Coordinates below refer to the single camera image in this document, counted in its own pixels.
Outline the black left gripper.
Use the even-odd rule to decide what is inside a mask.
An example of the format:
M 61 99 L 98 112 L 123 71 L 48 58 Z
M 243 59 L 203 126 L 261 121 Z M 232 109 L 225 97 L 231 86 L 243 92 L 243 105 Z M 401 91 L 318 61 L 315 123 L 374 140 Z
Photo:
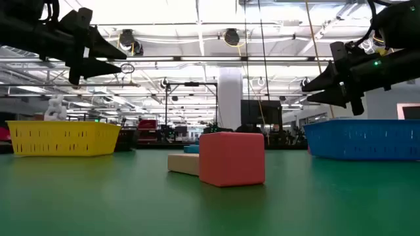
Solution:
M 69 82 L 79 85 L 80 77 L 84 79 L 99 75 L 121 73 L 121 68 L 96 58 L 125 60 L 127 55 L 109 43 L 99 33 L 97 27 L 90 26 L 93 11 L 88 8 L 72 10 L 61 21 L 61 29 L 72 36 L 65 52 L 65 63 L 70 68 Z M 89 56 L 85 58 L 85 49 L 90 46 Z

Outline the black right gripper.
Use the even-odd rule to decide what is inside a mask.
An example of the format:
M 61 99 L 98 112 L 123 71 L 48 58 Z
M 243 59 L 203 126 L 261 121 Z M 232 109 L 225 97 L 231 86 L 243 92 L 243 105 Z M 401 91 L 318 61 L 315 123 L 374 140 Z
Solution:
M 343 108 L 350 104 L 352 114 L 361 115 L 365 112 L 362 103 L 365 92 L 391 89 L 379 53 L 366 54 L 358 47 L 339 41 L 330 44 L 330 49 L 333 62 L 328 62 L 319 76 L 301 86 L 303 92 L 316 91 L 308 97 L 309 102 Z

